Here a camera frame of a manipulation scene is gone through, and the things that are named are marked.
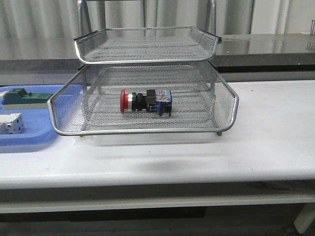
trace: white plastic piece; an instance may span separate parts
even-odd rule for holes
[[[5,123],[0,122],[0,134],[6,134]]]
[[[19,134],[24,129],[21,113],[0,115],[0,123],[2,123],[2,126],[4,124],[5,128],[5,132],[1,132],[1,134]]]
[[[8,91],[0,92],[0,99],[3,99],[4,95],[5,95],[7,92],[8,92]]]

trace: vertical wall panel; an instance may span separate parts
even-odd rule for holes
[[[5,12],[4,1],[0,1],[0,35],[3,38],[10,37],[9,22]]]
[[[124,28],[143,27],[142,1],[123,1],[121,11]]]
[[[217,1],[217,35],[225,33],[227,2],[228,0]]]
[[[105,3],[103,1],[89,1],[88,9],[92,30],[105,28]]]
[[[32,15],[38,37],[63,37],[63,23],[59,2],[31,0]]]
[[[310,32],[315,0],[291,0],[285,33]]]
[[[281,0],[255,0],[251,33],[276,33]]]
[[[177,0],[158,0],[157,27],[176,25]]]
[[[121,2],[107,1],[105,3],[105,18],[107,28],[121,28],[123,26]]]
[[[198,0],[178,0],[176,11],[176,26],[197,25],[198,3]]]
[[[281,0],[280,7],[279,7],[278,20],[277,20],[277,29],[276,29],[277,34],[285,33],[289,7],[290,7],[290,0]]]
[[[253,0],[228,0],[224,34],[250,33],[252,4]]]
[[[146,23],[145,27],[155,27],[157,25],[158,0],[146,1]]]
[[[13,15],[13,9],[12,9],[12,4],[11,0],[4,0],[3,1],[3,6],[6,12],[6,26],[7,26],[7,32],[9,33],[11,38],[17,38],[17,32],[16,32],[16,24],[14,20],[14,15]]]
[[[18,38],[28,38],[35,34],[29,0],[11,0],[12,13]]]
[[[197,8],[197,24],[196,24],[196,26],[200,29],[209,31],[209,29],[205,29],[206,14],[207,14],[207,0],[199,0],[198,1],[198,8]]]
[[[63,34],[65,37],[76,38],[79,35],[79,19],[77,0],[59,0]]]

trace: wire mesh tray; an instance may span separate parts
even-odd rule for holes
[[[194,27],[103,29],[77,38],[85,64],[198,61],[215,55],[218,38]]]
[[[172,91],[172,114],[120,113],[120,92]],[[222,132],[234,123],[238,95],[206,61],[84,66],[48,101],[61,135]]]

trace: white tabletop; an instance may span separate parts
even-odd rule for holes
[[[217,136],[58,137],[0,154],[0,188],[315,179],[315,81],[232,83],[234,126]]]

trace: gray countertop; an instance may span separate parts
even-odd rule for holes
[[[223,35],[215,66],[315,65],[315,36]],[[0,40],[0,71],[73,70],[80,63],[71,38]]]

